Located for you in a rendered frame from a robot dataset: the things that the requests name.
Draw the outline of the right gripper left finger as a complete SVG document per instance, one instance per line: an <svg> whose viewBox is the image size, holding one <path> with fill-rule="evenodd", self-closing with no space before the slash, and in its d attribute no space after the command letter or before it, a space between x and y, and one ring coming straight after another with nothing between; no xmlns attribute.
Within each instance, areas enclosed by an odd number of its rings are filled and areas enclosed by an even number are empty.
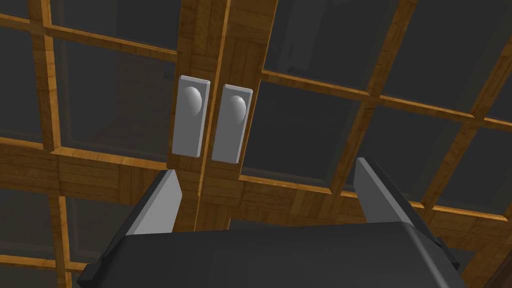
<svg viewBox="0 0 512 288"><path fill-rule="evenodd" d="M173 169L161 170L114 235L103 259L130 235L171 233L182 200L182 191Z"/></svg>

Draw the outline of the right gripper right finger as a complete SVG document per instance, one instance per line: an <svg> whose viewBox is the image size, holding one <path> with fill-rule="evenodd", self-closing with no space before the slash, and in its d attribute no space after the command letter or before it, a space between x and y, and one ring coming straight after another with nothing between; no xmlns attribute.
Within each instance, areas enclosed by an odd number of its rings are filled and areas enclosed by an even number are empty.
<svg viewBox="0 0 512 288"><path fill-rule="evenodd" d="M436 245L441 243L381 167L369 157L355 160L353 188L368 223L404 222Z"/></svg>

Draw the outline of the wooden glazed door leaf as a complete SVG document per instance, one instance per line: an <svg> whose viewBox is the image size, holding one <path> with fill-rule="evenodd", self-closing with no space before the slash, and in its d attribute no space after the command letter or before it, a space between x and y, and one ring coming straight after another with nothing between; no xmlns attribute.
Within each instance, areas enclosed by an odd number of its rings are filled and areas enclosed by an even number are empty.
<svg viewBox="0 0 512 288"><path fill-rule="evenodd" d="M0 255L0 265L52 268L57 288L72 288L72 273L82 271L85 264L71 261L67 197L133 204L159 170L174 168L179 176L192 177L194 181L194 187L185 191L186 202L200 204L232 0L182 0L175 51L57 26L52 24L50 0L27 2L28 18L0 13L0 27L30 34L42 142L0 137L0 188L47 195L54 259ZM163 163L63 147L53 44L56 37L173 61L177 73L210 80L200 158L169 152Z"/></svg>
<svg viewBox="0 0 512 288"><path fill-rule="evenodd" d="M218 216L221 229L230 217L264 220L271 224L333 224L337 220L353 223L362 219L354 192L343 189L356 154L364 140L378 107L387 107L447 119L461 123L448 151L437 166L424 197L413 207L423 220L448 236L457 248L475 248L475 258L462 274L469 288L493 288L505 282L505 268L512 266L512 203L501 214L469 211L437 205L477 130L485 127L512 133L512 122L488 118L487 114L512 73L512 32L506 42L498 45L499 57L471 105L470 112L432 106L383 95L396 56L402 46L411 18L419 0L398 0L391 9L390 24L384 26L384 39L377 45L377 59L370 66L369 79L363 89L329 84L318 80L265 69L272 28L280 0L226 0L221 48L216 82L247 84L260 93L262 81L286 87L318 92L359 103L342 142L341 155L334 160L333 182L324 188L290 181L274 180L242 174L242 164L217 164L210 159L216 135L220 105L211 109L198 184L195 229L203 231L214 226L210 217Z"/></svg>

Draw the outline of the grey door knob with plate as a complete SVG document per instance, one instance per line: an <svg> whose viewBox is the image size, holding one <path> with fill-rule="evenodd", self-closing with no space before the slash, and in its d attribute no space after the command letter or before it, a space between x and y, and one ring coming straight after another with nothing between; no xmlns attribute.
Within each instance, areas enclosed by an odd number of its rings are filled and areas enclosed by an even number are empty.
<svg viewBox="0 0 512 288"><path fill-rule="evenodd" d="M198 158L201 155L210 81L181 75L178 81L173 125L173 154Z"/></svg>
<svg viewBox="0 0 512 288"><path fill-rule="evenodd" d="M213 161L239 162L252 96L250 88L223 86L211 156Z"/></svg>

